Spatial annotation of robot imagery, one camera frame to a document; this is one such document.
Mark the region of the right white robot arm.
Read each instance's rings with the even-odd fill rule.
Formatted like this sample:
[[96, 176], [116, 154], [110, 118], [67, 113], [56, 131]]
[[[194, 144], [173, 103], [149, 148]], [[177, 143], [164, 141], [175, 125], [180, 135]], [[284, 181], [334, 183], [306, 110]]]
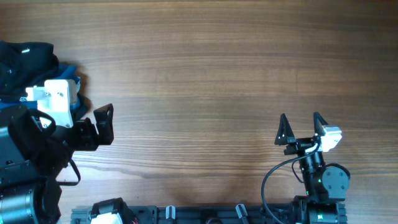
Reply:
[[328, 124], [313, 114], [314, 135], [296, 138], [285, 114], [281, 114], [274, 144], [285, 146], [286, 156], [296, 155], [306, 195], [296, 196], [289, 205], [287, 223], [344, 223], [346, 214], [341, 202], [346, 199], [350, 173], [337, 164], [326, 164], [324, 153], [334, 149], [343, 137], [338, 126]]

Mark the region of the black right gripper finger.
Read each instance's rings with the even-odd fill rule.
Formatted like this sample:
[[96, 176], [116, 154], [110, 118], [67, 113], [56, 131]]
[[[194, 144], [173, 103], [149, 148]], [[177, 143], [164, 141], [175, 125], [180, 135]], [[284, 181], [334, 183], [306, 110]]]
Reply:
[[325, 131], [323, 130], [323, 126], [327, 126], [328, 123], [323, 119], [319, 112], [313, 113], [313, 124], [314, 124], [314, 132], [317, 136], [324, 136]]
[[292, 131], [292, 128], [289, 124], [289, 121], [285, 113], [282, 113], [280, 115], [279, 128], [277, 131], [277, 135], [275, 137], [274, 144], [282, 146], [282, 145], [293, 144], [294, 142], [295, 142], [295, 136]]

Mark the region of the black polo shirt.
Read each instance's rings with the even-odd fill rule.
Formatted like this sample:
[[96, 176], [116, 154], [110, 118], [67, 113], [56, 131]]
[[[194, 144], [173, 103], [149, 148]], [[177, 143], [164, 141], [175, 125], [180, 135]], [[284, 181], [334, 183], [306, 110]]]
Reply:
[[59, 60], [47, 42], [1, 41], [1, 101], [19, 102], [25, 89], [43, 84], [58, 74]]

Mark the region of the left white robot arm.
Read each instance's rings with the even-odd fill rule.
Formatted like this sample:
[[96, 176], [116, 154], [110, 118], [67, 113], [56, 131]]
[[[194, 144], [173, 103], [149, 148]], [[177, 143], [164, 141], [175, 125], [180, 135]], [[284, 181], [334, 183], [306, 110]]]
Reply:
[[76, 151], [95, 151], [114, 139], [112, 104], [94, 110], [89, 118], [66, 128], [49, 114], [25, 105], [1, 110], [1, 223], [57, 223], [62, 186], [77, 181], [57, 181], [62, 169], [79, 170], [72, 159]]

